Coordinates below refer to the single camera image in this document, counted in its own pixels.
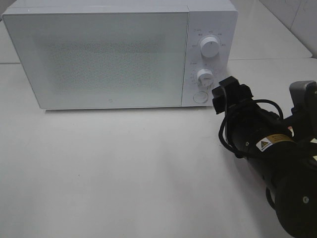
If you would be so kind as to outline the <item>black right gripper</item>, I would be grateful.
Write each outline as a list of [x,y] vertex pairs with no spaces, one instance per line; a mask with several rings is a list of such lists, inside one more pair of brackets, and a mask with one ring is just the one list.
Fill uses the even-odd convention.
[[253,100],[251,89],[233,76],[220,81],[212,95],[216,114],[225,112],[224,147],[236,156],[268,159],[295,148],[275,102]]

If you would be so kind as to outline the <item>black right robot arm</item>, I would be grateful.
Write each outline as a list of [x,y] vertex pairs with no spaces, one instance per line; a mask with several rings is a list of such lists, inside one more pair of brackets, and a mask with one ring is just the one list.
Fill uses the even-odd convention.
[[285,118],[261,108],[250,88],[235,77],[214,88],[213,106],[224,113],[218,137],[237,158],[245,158],[266,185],[265,195],[284,230],[295,238],[317,235],[317,84],[289,87],[293,108]]

